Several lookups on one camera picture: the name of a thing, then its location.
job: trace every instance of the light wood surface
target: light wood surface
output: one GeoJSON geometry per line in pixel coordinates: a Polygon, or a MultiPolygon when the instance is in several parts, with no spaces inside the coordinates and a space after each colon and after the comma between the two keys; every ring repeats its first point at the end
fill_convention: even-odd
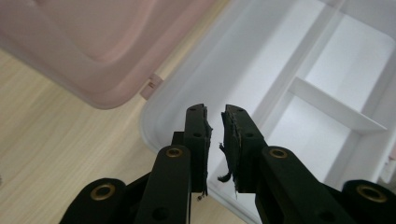
{"type": "MultiPolygon", "coordinates": [[[[166,77],[205,33],[220,0],[159,75],[166,77]]],[[[156,155],[142,141],[145,100],[98,110],[0,50],[0,223],[58,223],[92,181],[136,180],[156,155]]],[[[191,223],[243,223],[212,198],[191,204],[191,223]]]]}

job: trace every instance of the pink lid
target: pink lid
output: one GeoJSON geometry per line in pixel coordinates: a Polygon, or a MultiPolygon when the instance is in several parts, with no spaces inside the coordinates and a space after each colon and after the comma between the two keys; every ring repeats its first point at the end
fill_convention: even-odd
{"type": "Polygon", "coordinates": [[[0,46],[98,108],[133,97],[215,0],[0,0],[0,46]]]}

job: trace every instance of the white plastic box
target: white plastic box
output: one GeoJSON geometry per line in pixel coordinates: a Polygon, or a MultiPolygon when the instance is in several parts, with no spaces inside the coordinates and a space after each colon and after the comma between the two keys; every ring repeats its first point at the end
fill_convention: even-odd
{"type": "MultiPolygon", "coordinates": [[[[217,180],[228,171],[218,149],[226,104],[245,108],[269,145],[291,149],[319,181],[337,189],[350,179],[376,182],[396,143],[395,22],[394,0],[231,0],[147,101],[141,118],[144,140],[155,151],[168,146],[173,131],[183,131],[185,110],[204,103],[214,128],[209,194],[246,222],[260,222],[254,195],[236,195],[232,181],[217,180]]],[[[97,57],[95,69],[111,71],[106,66],[123,55],[129,53],[113,61],[97,57]]],[[[112,80],[94,72],[89,78],[112,80]]],[[[71,90],[90,101],[84,91],[71,90]]],[[[91,104],[112,107],[132,94],[111,96],[123,100],[100,105],[98,97],[91,104]]]]}

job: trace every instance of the lid hinge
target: lid hinge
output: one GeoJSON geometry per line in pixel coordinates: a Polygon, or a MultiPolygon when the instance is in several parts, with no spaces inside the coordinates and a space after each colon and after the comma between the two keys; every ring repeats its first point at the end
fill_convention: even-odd
{"type": "Polygon", "coordinates": [[[143,96],[146,100],[154,93],[158,87],[163,83],[163,79],[157,76],[156,74],[152,74],[149,77],[148,85],[140,92],[140,95],[143,96]]]}

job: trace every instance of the pink plastic lid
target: pink plastic lid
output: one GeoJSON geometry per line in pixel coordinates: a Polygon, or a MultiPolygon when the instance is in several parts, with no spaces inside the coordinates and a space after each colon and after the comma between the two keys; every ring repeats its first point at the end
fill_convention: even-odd
{"type": "Polygon", "coordinates": [[[0,0],[0,46],[98,108],[127,102],[215,0],[0,0]]]}

